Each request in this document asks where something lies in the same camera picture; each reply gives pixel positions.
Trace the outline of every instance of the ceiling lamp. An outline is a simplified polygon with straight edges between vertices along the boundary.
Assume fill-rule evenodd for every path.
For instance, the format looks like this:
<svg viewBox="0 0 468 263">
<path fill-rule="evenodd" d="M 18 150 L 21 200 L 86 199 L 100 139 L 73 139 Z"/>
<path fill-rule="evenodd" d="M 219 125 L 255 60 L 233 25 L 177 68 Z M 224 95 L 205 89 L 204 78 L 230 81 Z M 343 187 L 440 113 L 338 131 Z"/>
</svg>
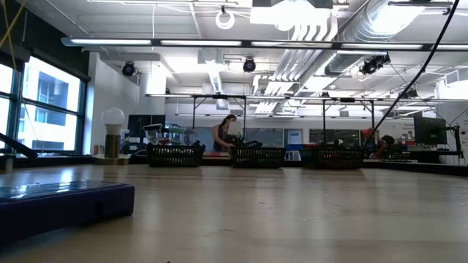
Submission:
<svg viewBox="0 0 468 263">
<path fill-rule="evenodd" d="M 311 4 L 307 0 L 284 0 L 275 5 L 271 2 L 253 0 L 250 23 L 274 25 L 278 30 L 288 31 L 294 25 L 317 26 L 330 17 L 333 9 L 332 1 Z"/>
<path fill-rule="evenodd" d="M 364 65 L 359 69 L 359 72 L 364 75 L 374 74 L 377 70 L 383 68 L 383 65 L 390 63 L 390 56 L 374 56 L 373 58 L 364 61 Z"/>
<path fill-rule="evenodd" d="M 229 15 L 229 20 L 227 22 L 221 22 L 221 16 L 224 14 Z M 216 25 L 220 29 L 225 29 L 225 30 L 231 29 L 235 23 L 234 14 L 231 12 L 226 12 L 226 10 L 224 9 L 224 5 L 223 5 L 221 6 L 221 11 L 219 11 L 219 13 L 216 15 L 215 21 L 216 21 Z"/>
<path fill-rule="evenodd" d="M 242 67 L 244 72 L 250 73 L 255 71 L 255 62 L 253 58 L 246 58 L 246 62 L 244 63 L 244 66 Z"/>
</svg>

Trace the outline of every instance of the black pole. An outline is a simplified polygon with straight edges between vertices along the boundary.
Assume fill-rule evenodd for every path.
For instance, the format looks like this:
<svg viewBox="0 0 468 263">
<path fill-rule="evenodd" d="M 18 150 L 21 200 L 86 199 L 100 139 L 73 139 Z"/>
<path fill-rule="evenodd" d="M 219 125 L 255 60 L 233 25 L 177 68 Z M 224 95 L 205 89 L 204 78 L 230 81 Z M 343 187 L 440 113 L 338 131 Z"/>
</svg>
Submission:
<svg viewBox="0 0 468 263">
<path fill-rule="evenodd" d="M 426 71 L 427 65 L 429 65 L 429 62 L 431 62 L 432 57 L 436 53 L 437 47 L 439 46 L 440 41 L 442 41 L 442 38 L 444 37 L 445 31 L 447 30 L 448 25 L 450 24 L 450 21 L 452 20 L 453 15 L 455 14 L 456 7 L 458 6 L 458 3 L 460 0 L 455 0 L 452 5 L 452 10 L 450 11 L 450 14 L 448 15 L 447 20 L 445 21 L 444 27 L 442 28 L 439 36 L 437 37 L 436 42 L 434 43 L 434 46 L 432 46 L 432 50 L 429 53 L 429 56 L 426 59 L 426 62 L 424 62 L 423 66 L 419 70 L 419 72 L 416 74 L 416 76 L 411 80 L 410 83 L 407 84 L 407 87 L 404 88 L 404 90 L 398 95 L 398 97 L 395 99 L 393 104 L 388 108 L 388 111 L 383 115 L 383 117 L 380 119 L 379 123 L 377 126 L 375 126 L 374 129 L 372 129 L 372 133 L 370 134 L 369 138 L 367 138 L 366 142 L 364 145 L 367 145 L 369 140 L 374 136 L 375 131 L 380 127 L 382 122 L 387 118 L 387 116 L 390 114 L 390 112 L 393 110 L 395 105 L 400 101 L 400 99 L 405 95 L 405 93 L 415 84 L 416 80 L 421 76 Z"/>
<path fill-rule="evenodd" d="M 374 101 L 371 101 L 372 129 L 375 128 Z"/>
<path fill-rule="evenodd" d="M 192 116 L 192 129 L 195 129 L 195 110 L 197 109 L 197 98 L 193 98 L 193 116 Z"/>
<path fill-rule="evenodd" d="M 247 113 L 247 98 L 244 98 L 244 139 L 247 136 L 247 117 L 246 117 L 246 113 Z"/>
<path fill-rule="evenodd" d="M 323 100 L 323 142 L 327 145 L 327 127 L 325 124 L 325 100 Z"/>
</svg>

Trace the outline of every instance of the glass window pane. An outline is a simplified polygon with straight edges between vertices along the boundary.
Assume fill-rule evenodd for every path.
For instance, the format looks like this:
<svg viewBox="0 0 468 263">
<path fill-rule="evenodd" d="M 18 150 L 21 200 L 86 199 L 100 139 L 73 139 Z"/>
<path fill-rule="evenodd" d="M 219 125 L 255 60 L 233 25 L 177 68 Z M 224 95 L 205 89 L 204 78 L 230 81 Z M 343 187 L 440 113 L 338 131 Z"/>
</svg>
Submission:
<svg viewBox="0 0 468 263">
<path fill-rule="evenodd" d="M 0 132 L 7 133 L 8 112 L 10 111 L 10 101 L 0 98 Z M 0 141 L 0 149 L 5 148 L 5 143 Z"/>
<path fill-rule="evenodd" d="M 0 64 L 0 91 L 11 93 L 13 69 Z"/>
<path fill-rule="evenodd" d="M 74 150 L 76 123 L 75 115 L 23 104 L 18 141 L 36 150 Z"/>
<path fill-rule="evenodd" d="M 23 96 L 64 109 L 78 111 L 80 80 L 31 57 L 24 71 Z"/>
</svg>

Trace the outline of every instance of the dark hair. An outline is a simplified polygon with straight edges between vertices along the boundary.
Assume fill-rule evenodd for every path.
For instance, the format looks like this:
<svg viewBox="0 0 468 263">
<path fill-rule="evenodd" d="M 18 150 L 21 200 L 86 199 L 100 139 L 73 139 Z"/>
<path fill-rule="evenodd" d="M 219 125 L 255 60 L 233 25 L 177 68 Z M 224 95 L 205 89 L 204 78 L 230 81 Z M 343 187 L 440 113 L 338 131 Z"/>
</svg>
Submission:
<svg viewBox="0 0 468 263">
<path fill-rule="evenodd" d="M 234 118 L 236 121 L 237 121 L 237 117 L 233 114 L 229 114 L 228 116 L 226 116 L 226 118 L 224 118 L 224 120 L 222 120 L 221 124 L 219 124 L 220 126 L 223 126 L 227 123 L 228 120 Z"/>
</svg>

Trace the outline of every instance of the computer monitor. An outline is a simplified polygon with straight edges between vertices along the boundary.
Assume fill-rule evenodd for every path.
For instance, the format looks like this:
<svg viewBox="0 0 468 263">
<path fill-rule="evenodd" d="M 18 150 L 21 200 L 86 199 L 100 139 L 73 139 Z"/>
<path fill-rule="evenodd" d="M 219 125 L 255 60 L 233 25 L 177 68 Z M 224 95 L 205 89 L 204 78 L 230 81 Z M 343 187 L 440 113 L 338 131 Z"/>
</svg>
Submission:
<svg viewBox="0 0 468 263">
<path fill-rule="evenodd" d="M 227 135 L 230 136 L 242 136 L 242 125 L 240 122 L 232 121 L 229 123 L 229 129 L 227 130 Z"/>
<path fill-rule="evenodd" d="M 425 145 L 447 144 L 445 120 L 439 118 L 413 117 L 415 141 Z"/>
</svg>

